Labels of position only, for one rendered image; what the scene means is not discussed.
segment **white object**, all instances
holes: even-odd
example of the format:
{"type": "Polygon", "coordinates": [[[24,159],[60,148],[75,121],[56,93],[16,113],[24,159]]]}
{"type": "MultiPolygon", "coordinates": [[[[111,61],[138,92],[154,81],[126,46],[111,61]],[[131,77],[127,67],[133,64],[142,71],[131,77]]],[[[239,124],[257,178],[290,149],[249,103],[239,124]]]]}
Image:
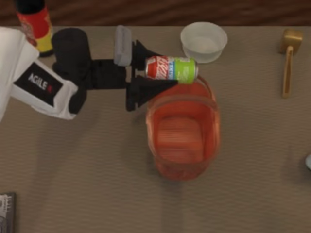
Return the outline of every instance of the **white object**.
{"type": "Polygon", "coordinates": [[[69,112],[69,102],[71,97],[77,92],[78,87],[70,82],[62,79],[47,66],[38,61],[39,52],[27,40],[25,35],[16,29],[0,27],[0,121],[6,110],[9,98],[12,96],[30,106],[36,111],[43,114],[62,118],[73,119],[76,115],[69,112]],[[36,71],[30,70],[31,66],[36,66],[36,70],[44,72],[45,77],[40,77],[36,71]],[[22,85],[17,85],[16,81],[24,77],[22,85]],[[50,90],[54,86],[47,81],[52,79],[53,83],[57,82],[60,87],[57,92],[51,92],[53,99],[52,104],[48,104],[35,95],[38,93],[36,87],[45,91],[50,85],[50,90]],[[29,91],[29,83],[34,93],[29,91]]]}
{"type": "Polygon", "coordinates": [[[216,24],[196,22],[182,30],[180,40],[187,57],[193,58],[197,63],[209,63],[222,54],[228,37],[216,24]]]}
{"type": "Polygon", "coordinates": [[[305,162],[306,162],[307,168],[311,170],[311,154],[309,154],[309,155],[306,157],[305,162]]]}
{"type": "Polygon", "coordinates": [[[127,67],[132,62],[132,32],[130,29],[119,25],[115,34],[114,64],[127,67]]]}

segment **black label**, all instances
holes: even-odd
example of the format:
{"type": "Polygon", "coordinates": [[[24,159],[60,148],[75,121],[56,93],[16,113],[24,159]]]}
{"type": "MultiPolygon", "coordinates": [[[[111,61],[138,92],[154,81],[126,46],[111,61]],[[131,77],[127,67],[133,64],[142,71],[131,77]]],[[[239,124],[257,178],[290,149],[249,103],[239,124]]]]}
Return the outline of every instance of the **black label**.
{"type": "Polygon", "coordinates": [[[14,84],[52,107],[54,97],[63,86],[36,63],[33,63],[14,84]]]}

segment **table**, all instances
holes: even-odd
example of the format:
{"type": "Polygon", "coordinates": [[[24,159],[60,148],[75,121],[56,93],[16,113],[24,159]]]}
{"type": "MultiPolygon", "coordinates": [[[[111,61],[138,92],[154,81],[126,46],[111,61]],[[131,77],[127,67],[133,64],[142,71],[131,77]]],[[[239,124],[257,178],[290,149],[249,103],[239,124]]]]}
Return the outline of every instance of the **table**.
{"type": "MultiPolygon", "coordinates": [[[[229,43],[199,72],[221,111],[221,148],[198,179],[153,167],[145,108],[124,90],[90,91],[75,120],[10,100],[0,124],[0,192],[15,191],[18,233],[294,233],[311,228],[311,29],[281,99],[283,27],[224,27],[229,43]]],[[[113,58],[115,27],[82,27],[94,59],[113,58]]],[[[181,27],[131,27],[160,54],[183,56],[181,27]]],[[[54,58],[42,59],[51,66],[54,58]]]]}

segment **wooden handle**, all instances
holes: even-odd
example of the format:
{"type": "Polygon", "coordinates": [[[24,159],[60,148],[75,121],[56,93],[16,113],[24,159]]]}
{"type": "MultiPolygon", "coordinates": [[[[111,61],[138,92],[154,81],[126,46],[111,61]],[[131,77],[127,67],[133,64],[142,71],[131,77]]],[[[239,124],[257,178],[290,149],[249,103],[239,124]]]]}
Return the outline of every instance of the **wooden handle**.
{"type": "Polygon", "coordinates": [[[292,76],[292,58],[293,58],[293,47],[288,46],[286,49],[286,60],[284,67],[284,77],[283,77],[283,98],[288,98],[291,91],[291,76],[292,76]]]}

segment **can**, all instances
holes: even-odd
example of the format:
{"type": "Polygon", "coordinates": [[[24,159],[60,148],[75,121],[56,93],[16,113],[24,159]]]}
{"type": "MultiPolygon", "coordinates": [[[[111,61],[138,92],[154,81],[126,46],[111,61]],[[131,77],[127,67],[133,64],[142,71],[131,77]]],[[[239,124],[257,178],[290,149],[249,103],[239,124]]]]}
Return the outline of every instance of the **can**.
{"type": "Polygon", "coordinates": [[[14,0],[17,16],[27,40],[40,57],[53,54],[52,24],[44,0],[14,0]]]}
{"type": "Polygon", "coordinates": [[[192,58],[153,56],[146,59],[145,77],[192,84],[198,77],[198,65],[192,58]]]}

